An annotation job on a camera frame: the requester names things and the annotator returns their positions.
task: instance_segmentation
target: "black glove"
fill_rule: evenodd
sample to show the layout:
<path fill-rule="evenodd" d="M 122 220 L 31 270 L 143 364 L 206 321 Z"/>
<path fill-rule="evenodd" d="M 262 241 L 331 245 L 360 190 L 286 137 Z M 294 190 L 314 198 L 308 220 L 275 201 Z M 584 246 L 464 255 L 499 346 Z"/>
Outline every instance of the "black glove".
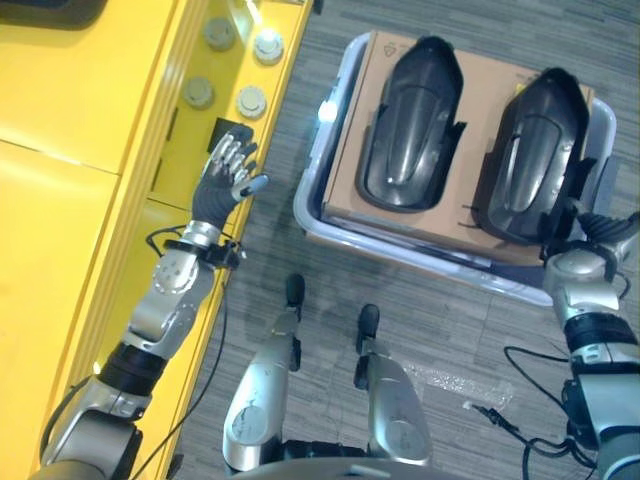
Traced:
<path fill-rule="evenodd" d="M 193 194 L 192 218 L 222 230 L 235 206 L 262 189 L 266 175 L 251 177 L 255 162 L 245 164 L 258 146 L 251 143 L 253 130 L 238 125 L 227 132 L 213 149 Z"/>

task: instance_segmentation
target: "cable connector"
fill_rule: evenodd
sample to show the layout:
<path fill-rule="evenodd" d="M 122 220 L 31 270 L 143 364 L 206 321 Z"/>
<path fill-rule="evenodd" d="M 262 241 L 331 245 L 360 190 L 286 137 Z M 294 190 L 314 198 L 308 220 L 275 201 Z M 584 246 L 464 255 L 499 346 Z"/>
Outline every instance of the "cable connector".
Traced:
<path fill-rule="evenodd" d="M 519 432 L 520 429 L 504 418 L 495 408 L 485 408 L 480 405 L 471 404 L 482 415 L 487 417 L 491 423 L 498 425 L 509 432 Z"/>

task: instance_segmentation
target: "yellow machine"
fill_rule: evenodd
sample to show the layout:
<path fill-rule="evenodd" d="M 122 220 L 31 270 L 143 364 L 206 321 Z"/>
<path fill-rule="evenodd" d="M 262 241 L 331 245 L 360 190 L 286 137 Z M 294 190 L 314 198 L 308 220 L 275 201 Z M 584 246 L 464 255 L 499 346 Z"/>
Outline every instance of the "yellow machine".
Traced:
<path fill-rule="evenodd" d="M 0 460 L 7 478 L 37 467 L 53 408 L 117 342 L 155 262 L 143 239 L 184 223 L 216 119 L 253 128 L 262 167 L 310 9 L 310 2 L 267 0 L 109 0 L 83 30 L 1 25 L 0 434 L 12 448 Z M 215 43 L 220 32 L 210 21 L 218 18 L 232 26 L 230 44 Z M 268 46 L 275 36 L 281 53 L 256 52 L 258 36 Z M 211 89 L 204 100 L 203 79 Z M 225 232 L 241 236 L 249 209 L 243 203 Z M 186 410 L 226 280 L 218 274 L 156 386 L 139 424 L 138 462 Z M 164 478 L 174 442 L 143 478 Z"/>

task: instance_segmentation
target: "robot leg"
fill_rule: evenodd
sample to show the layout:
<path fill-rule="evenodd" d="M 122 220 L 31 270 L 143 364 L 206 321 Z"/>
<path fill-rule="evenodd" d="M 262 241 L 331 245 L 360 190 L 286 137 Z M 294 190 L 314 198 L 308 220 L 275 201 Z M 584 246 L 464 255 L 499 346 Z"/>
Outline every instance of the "robot leg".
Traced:
<path fill-rule="evenodd" d="M 369 392 L 371 456 L 427 465 L 431 438 L 411 380 L 376 340 L 380 312 L 365 305 L 358 320 L 358 361 L 354 384 Z"/>
<path fill-rule="evenodd" d="M 296 331 L 304 279 L 287 279 L 287 308 L 240 381 L 224 422 L 222 453 L 234 470 L 247 471 L 274 460 L 282 441 L 289 370 L 300 366 Z"/>

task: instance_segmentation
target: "yellow panel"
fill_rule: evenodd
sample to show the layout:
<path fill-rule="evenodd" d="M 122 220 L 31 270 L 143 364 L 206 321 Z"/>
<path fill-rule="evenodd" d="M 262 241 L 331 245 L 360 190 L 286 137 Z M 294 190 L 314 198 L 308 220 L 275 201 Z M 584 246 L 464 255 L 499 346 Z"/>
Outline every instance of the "yellow panel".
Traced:
<path fill-rule="evenodd" d="M 268 140 L 275 125 L 288 76 L 306 23 L 308 8 L 283 2 L 262 2 L 259 15 L 252 16 L 244 2 L 210 2 L 209 18 L 226 17 L 233 21 L 237 35 L 233 47 L 225 52 L 212 50 L 202 35 L 196 41 L 185 81 L 194 76 L 207 77 L 215 98 L 207 110 L 195 110 L 182 98 L 178 100 L 171 139 L 165 145 L 162 163 L 156 175 L 151 198 L 182 208 L 191 208 L 191 192 L 198 182 L 201 165 L 207 158 L 207 146 L 216 118 L 245 123 L 258 142 L 256 160 L 264 163 Z M 265 28 L 279 32 L 285 45 L 280 62 L 261 65 L 253 55 L 253 40 Z M 242 88 L 255 85 L 265 93 L 267 111 L 258 120 L 242 117 L 236 110 L 236 96 Z"/>
<path fill-rule="evenodd" d="M 3 478 L 29 474 L 116 181 L 0 142 Z"/>
<path fill-rule="evenodd" d="M 177 0 L 109 0 L 80 31 L 0 26 L 0 140 L 121 170 Z"/>
<path fill-rule="evenodd" d="M 112 297 L 121 279 L 125 255 L 153 178 L 178 87 L 193 48 L 195 25 L 202 21 L 205 7 L 206 2 L 202 0 L 180 0 L 171 20 L 154 66 L 139 123 L 132 132 L 133 140 L 114 202 L 114 214 L 107 221 L 103 245 L 98 252 L 98 267 L 88 280 L 86 298 L 80 311 L 84 323 L 73 336 L 69 361 L 63 372 L 63 378 L 68 380 L 62 382 L 60 388 L 91 371 L 102 343 Z M 55 394 L 59 398 L 62 390 Z"/>
<path fill-rule="evenodd" d="M 189 221 L 189 218 L 189 213 L 184 210 L 153 200 L 148 200 L 145 203 L 142 218 L 133 236 L 133 244 L 127 256 L 123 281 L 120 283 L 113 299 L 114 307 L 104 336 L 104 343 L 97 358 L 99 366 L 104 365 L 107 357 L 122 337 L 134 307 L 149 289 L 151 275 L 158 257 L 145 243 L 145 237 L 159 228 L 184 224 Z M 176 237 L 172 234 L 161 234 L 156 237 L 156 243 L 161 246 L 162 242 L 167 238 Z M 216 272 L 216 282 L 219 279 L 220 272 Z M 187 372 L 193 370 L 191 365 L 194 362 L 194 352 L 202 348 L 203 343 L 206 347 L 208 334 L 203 340 L 203 332 L 209 332 L 213 326 L 213 321 L 207 321 L 210 301 L 211 296 L 207 297 L 202 303 L 193 330 L 182 348 L 169 362 L 162 378 L 153 391 L 151 406 L 145 413 L 144 418 L 138 422 L 138 427 L 142 429 L 144 438 L 134 470 L 137 470 L 168 433 L 172 422 L 177 421 L 174 420 L 174 417 L 178 414 L 176 412 L 176 401 L 177 398 L 183 395 L 189 385 Z M 155 461 L 145 469 L 147 478 L 156 478 L 154 472 L 161 467 L 161 460 L 162 456 L 158 455 Z"/>

